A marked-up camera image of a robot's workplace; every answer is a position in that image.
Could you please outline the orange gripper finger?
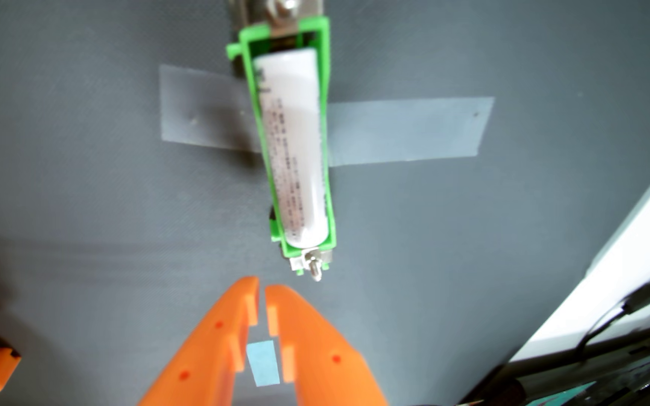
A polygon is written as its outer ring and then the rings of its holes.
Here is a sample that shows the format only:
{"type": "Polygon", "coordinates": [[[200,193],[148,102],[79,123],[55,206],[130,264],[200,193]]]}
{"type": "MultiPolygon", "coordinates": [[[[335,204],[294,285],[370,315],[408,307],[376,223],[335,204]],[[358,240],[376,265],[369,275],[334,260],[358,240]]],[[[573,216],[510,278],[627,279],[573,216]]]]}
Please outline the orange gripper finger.
{"type": "Polygon", "coordinates": [[[364,356],[302,295],[270,285],[265,299],[282,379],[294,385],[298,405],[388,405],[364,356]]]}
{"type": "Polygon", "coordinates": [[[230,405],[258,322],[259,279],[241,277],[207,311],[138,405],[230,405]]]}

